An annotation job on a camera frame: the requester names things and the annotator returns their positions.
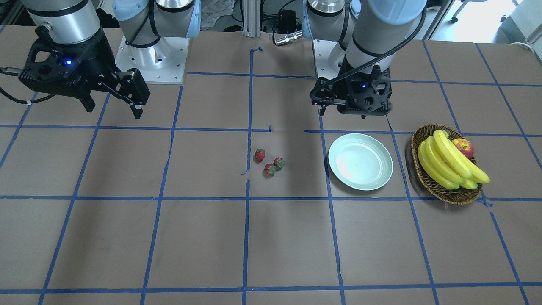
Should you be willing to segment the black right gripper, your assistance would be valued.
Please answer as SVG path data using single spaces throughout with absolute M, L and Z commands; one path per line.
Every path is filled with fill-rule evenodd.
M 89 39 L 75 44 L 52 40 L 47 28 L 36 28 L 19 80 L 29 89 L 79 99 L 85 110 L 96 104 L 91 91 L 108 92 L 130 106 L 135 119 L 143 115 L 150 90 L 137 68 L 120 71 L 102 28 Z

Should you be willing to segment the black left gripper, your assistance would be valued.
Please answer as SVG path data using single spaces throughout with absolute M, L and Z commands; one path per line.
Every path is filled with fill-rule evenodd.
M 342 114 L 385 116 L 392 110 L 391 95 L 390 69 L 382 70 L 378 64 L 369 73 L 358 72 L 339 81 L 319 77 L 310 91 L 319 116 L 331 105 Z

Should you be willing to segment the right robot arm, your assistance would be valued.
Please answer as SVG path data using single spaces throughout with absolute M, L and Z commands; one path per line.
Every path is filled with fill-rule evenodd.
M 27 88 L 80 100 L 92 112 L 92 91 L 123 100 L 134 118 L 150 97 L 148 83 L 182 83 L 184 43 L 198 36 L 199 0 L 115 0 L 113 11 L 124 41 L 114 55 L 89 0 L 24 0 L 37 40 L 25 67 L 2 68 Z

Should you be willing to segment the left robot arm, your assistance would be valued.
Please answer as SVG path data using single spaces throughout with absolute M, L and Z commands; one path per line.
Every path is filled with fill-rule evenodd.
M 310 91 L 319 115 L 331 105 L 362 118 L 391 112 L 391 62 L 425 19 L 425 0 L 305 0 L 304 37 L 343 51 L 337 76 L 319 76 Z

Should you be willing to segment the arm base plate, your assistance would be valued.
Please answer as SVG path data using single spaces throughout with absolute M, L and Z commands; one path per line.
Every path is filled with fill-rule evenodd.
M 119 69 L 137 68 L 147 84 L 182 85 L 191 42 L 187 37 L 162 37 L 153 46 L 119 46 L 115 62 Z
M 346 49 L 337 41 L 314 40 L 314 63 L 318 77 L 333 79 L 339 75 Z

